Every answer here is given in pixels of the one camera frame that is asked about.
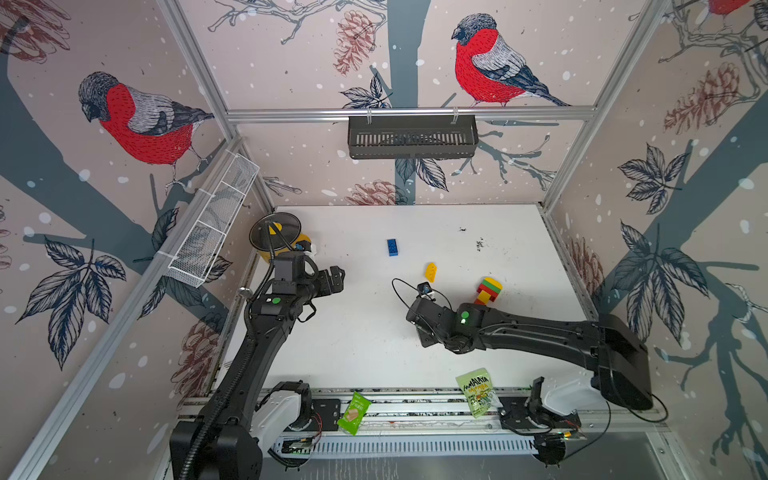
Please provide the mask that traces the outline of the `yellow square lego brick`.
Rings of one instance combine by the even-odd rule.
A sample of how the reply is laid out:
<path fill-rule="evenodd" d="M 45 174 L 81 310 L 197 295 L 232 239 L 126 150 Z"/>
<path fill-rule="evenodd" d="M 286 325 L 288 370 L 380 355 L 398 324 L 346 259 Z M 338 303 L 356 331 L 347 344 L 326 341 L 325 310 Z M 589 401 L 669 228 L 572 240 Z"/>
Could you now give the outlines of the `yellow square lego brick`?
<path fill-rule="evenodd" d="M 487 292 L 481 292 L 477 295 L 475 303 L 480 305 L 486 305 L 490 300 L 490 295 Z"/>

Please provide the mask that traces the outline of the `blue lego brick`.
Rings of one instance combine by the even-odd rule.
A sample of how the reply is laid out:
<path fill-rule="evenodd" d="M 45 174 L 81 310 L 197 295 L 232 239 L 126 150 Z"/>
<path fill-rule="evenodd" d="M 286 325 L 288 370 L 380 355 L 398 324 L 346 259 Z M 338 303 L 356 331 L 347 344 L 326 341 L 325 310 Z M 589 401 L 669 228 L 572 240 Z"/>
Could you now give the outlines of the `blue lego brick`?
<path fill-rule="evenodd" d="M 387 248 L 388 248 L 388 254 L 390 257 L 395 257 L 398 255 L 398 247 L 395 239 L 387 240 Z"/>

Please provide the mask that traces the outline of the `red long lego brick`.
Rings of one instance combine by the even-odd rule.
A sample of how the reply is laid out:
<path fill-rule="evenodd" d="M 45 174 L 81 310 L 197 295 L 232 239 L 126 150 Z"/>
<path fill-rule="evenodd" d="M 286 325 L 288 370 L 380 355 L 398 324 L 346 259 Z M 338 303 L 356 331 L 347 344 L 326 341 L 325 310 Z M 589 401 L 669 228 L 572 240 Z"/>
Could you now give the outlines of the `red long lego brick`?
<path fill-rule="evenodd" d="M 481 285 L 477 290 L 477 296 L 475 302 L 478 304 L 487 304 L 489 302 L 494 302 L 496 298 L 498 297 L 498 292 L 494 290 L 493 288 L 489 288 L 487 286 Z"/>

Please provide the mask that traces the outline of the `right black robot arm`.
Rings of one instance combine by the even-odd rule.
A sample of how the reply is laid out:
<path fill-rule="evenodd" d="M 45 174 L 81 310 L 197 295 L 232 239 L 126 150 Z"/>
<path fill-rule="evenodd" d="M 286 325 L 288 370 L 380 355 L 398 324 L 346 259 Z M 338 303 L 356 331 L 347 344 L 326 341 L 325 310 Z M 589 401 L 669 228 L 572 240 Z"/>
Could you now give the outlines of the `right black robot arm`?
<path fill-rule="evenodd" d="M 418 296 L 407 321 L 423 347 L 435 344 L 457 354 L 513 350 L 566 361 L 578 372 L 535 378 L 528 399 L 500 409 L 502 425 L 527 435 L 579 428 L 579 409 L 605 400 L 634 412 L 654 406 L 648 350 L 621 320 L 554 321 L 505 313 L 481 304 L 457 309 Z"/>

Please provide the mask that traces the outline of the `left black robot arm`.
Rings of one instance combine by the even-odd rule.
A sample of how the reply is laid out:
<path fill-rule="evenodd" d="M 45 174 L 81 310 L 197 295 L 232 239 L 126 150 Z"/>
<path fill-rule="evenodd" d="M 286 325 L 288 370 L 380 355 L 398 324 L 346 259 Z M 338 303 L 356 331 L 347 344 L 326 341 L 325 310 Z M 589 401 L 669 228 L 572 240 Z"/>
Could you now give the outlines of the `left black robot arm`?
<path fill-rule="evenodd" d="M 247 300 L 246 334 L 224 379 L 197 417 L 181 421 L 170 438 L 176 479 L 256 479 L 276 438 L 313 413 L 307 383 L 282 382 L 259 396 L 274 359 L 304 308 L 344 289 L 338 266 L 317 267 L 303 251 L 271 259 Z"/>

